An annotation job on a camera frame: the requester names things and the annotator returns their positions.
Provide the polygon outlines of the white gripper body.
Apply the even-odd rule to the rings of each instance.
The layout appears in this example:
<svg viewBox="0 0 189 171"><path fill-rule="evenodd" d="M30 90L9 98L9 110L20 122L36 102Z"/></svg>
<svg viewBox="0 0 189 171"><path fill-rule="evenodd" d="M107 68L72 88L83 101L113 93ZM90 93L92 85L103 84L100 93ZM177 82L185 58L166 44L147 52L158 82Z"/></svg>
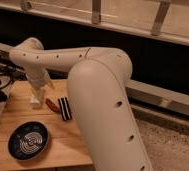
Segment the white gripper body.
<svg viewBox="0 0 189 171"><path fill-rule="evenodd" d="M51 89L54 89L54 85L53 85L52 80L48 73L45 73L41 77L37 77L37 78L27 77L27 79L31 86L31 91L32 91L34 97L38 100L43 99L43 96L44 96L43 87L45 85L49 86Z"/></svg>

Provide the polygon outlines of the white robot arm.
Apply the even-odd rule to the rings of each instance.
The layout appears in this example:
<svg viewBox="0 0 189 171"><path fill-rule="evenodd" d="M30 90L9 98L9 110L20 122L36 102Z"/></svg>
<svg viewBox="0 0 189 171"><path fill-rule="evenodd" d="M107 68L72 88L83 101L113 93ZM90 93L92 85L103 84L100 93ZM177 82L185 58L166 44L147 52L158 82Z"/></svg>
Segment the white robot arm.
<svg viewBox="0 0 189 171"><path fill-rule="evenodd" d="M33 93L51 86L48 70L68 74L69 105L96 171L153 171L126 93L132 62L109 47L46 50L28 38L9 51Z"/></svg>

